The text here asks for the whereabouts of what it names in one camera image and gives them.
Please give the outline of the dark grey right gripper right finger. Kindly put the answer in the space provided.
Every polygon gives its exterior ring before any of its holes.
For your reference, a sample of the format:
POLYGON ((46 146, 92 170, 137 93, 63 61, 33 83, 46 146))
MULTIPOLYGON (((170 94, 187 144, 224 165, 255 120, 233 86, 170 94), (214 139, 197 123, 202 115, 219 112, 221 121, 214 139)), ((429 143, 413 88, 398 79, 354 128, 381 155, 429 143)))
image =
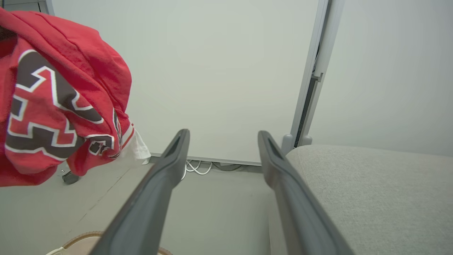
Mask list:
POLYGON ((345 238, 267 131, 258 132, 265 182, 274 191, 290 255, 353 255, 345 238))

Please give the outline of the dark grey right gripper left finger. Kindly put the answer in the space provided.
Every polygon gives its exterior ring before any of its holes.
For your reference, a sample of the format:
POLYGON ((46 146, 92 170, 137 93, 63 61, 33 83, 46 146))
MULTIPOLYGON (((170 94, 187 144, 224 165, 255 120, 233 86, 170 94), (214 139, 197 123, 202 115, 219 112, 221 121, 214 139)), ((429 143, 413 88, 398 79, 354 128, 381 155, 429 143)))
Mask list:
POLYGON ((91 251, 92 255, 157 255, 173 189, 180 184, 190 132, 179 130, 91 251))

